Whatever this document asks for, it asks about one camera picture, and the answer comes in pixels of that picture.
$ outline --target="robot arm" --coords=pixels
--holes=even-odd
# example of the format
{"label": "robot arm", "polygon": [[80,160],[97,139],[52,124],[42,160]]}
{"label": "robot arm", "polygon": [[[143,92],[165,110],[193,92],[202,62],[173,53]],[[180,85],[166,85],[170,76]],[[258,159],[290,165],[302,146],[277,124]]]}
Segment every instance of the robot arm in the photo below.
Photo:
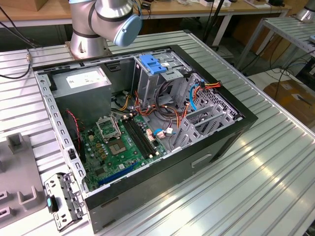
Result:
{"label": "robot arm", "polygon": [[315,0],[309,0],[304,8],[296,14],[295,18],[299,21],[309,23],[313,21],[315,15]]}
{"label": "robot arm", "polygon": [[69,0],[73,35],[71,52],[78,58],[105,55],[105,39],[118,46],[131,44],[141,30],[131,0]]}

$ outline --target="sticker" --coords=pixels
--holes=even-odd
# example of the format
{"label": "sticker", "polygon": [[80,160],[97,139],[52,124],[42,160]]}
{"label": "sticker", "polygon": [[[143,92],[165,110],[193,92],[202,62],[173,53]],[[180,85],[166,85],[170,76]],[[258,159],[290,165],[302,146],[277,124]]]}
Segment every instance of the sticker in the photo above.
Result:
{"label": "sticker", "polygon": [[169,66],[169,63],[161,63],[161,66],[163,66],[163,67],[166,67],[166,66]]}
{"label": "sticker", "polygon": [[299,95],[298,93],[292,94],[292,96],[293,96],[296,100],[300,100],[299,97],[302,97],[302,96]]}
{"label": "sticker", "polygon": [[292,89],[291,85],[289,85],[289,84],[282,84],[282,87],[284,87],[284,89],[286,89],[286,90]]}
{"label": "sticker", "polygon": [[106,77],[102,77],[97,71],[86,72],[78,75],[71,75],[68,76],[66,79],[70,88],[72,89],[84,85],[90,85],[106,81]]}
{"label": "sticker", "polygon": [[168,133],[168,134],[171,134],[173,132],[173,129],[172,128],[167,128],[165,132]]}
{"label": "sticker", "polygon": [[125,166],[124,166],[123,164],[120,164],[118,167],[119,167],[119,169],[121,169],[121,170],[125,168]]}

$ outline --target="ram slot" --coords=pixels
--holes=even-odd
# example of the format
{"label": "ram slot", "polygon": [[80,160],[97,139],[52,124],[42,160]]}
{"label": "ram slot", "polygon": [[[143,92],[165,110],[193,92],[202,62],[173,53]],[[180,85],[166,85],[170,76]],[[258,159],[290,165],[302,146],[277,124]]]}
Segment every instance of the ram slot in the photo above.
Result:
{"label": "ram slot", "polygon": [[139,126],[136,124],[136,122],[134,122],[134,120],[130,121],[131,126],[133,127],[133,130],[137,133],[139,133],[140,135],[138,135],[137,137],[139,137],[142,140],[143,145],[146,147],[146,150],[154,155],[154,149],[151,146],[151,144],[149,143],[148,139],[146,138],[146,136],[144,136],[144,134],[142,133],[141,129],[139,128]]}
{"label": "ram slot", "polygon": [[149,144],[149,141],[146,139],[146,137],[142,134],[142,131],[140,128],[134,126],[134,121],[133,120],[126,120],[123,122],[124,127],[126,128],[128,134],[131,136],[132,140],[140,150],[141,154],[145,159],[150,158],[154,154],[154,149],[152,146]]}

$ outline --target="wooden table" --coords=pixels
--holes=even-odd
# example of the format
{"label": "wooden table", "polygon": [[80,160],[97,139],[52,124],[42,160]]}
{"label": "wooden table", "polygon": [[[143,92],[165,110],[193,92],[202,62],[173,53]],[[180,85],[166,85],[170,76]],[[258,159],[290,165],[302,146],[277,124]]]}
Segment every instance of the wooden table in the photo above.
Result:
{"label": "wooden table", "polygon": [[[6,6],[3,6],[3,8],[19,27],[72,24],[68,0],[48,0],[48,2],[38,12]],[[271,8],[260,9],[249,5],[243,0],[238,0],[235,3],[232,3],[230,7],[223,7],[219,15],[224,16],[224,20],[220,26],[213,45],[219,45],[226,27],[233,15],[280,13],[280,17],[283,17],[290,9],[290,6],[273,6]],[[192,3],[191,5],[184,6],[179,4],[176,0],[172,0],[171,2],[155,1],[151,6],[150,18],[165,19],[202,17],[209,16],[210,10],[211,7],[205,7],[199,3]],[[143,19],[147,19],[149,17],[149,12],[147,10],[143,10],[142,14]],[[2,14],[0,14],[0,21],[4,22],[7,26],[11,26]]]}

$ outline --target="cardboard box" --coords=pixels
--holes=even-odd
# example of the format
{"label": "cardboard box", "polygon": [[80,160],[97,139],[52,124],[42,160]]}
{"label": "cardboard box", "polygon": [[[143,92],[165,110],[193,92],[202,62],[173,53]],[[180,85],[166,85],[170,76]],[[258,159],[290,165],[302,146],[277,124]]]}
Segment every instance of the cardboard box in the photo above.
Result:
{"label": "cardboard box", "polygon": [[0,5],[38,11],[48,0],[0,0]]}
{"label": "cardboard box", "polygon": [[[274,98],[277,84],[278,82],[268,85],[264,92]],[[296,81],[280,82],[276,102],[308,128],[315,126],[315,96],[307,92]]]}

